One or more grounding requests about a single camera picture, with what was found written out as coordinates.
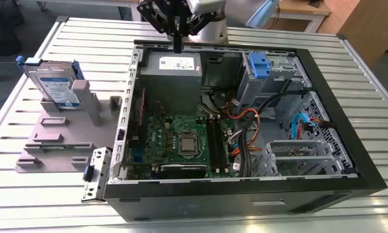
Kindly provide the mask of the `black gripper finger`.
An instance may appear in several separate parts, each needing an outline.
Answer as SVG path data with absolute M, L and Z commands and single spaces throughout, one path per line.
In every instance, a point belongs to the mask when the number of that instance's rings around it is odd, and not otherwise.
M 158 33 L 165 33 L 173 42 L 173 53 L 177 53 L 177 28 L 170 0 L 140 0 L 136 7 L 142 18 Z
M 210 12 L 200 16 L 178 20 L 177 52 L 184 49 L 185 41 L 196 43 L 222 43 L 225 41 L 225 15 Z

